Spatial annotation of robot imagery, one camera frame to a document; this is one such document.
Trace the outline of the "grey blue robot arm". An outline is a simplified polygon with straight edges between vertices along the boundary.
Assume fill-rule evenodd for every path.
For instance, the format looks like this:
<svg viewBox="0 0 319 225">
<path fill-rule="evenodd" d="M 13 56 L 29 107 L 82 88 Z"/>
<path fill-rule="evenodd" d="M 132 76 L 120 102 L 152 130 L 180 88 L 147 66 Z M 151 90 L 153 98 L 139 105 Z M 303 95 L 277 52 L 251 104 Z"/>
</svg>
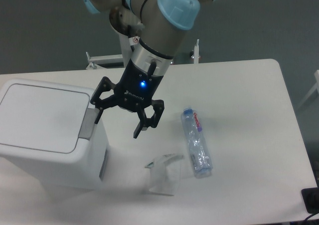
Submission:
<svg viewBox="0 0 319 225">
<path fill-rule="evenodd" d="M 83 0 L 91 13 L 117 9 L 126 36 L 138 36 L 118 83 L 103 77 L 91 103 L 99 113 L 118 106 L 137 113 L 134 138 L 142 130 L 157 127 L 164 111 L 153 95 L 175 57 L 182 40 L 192 29 L 204 2 L 215 0 Z"/>
</svg>

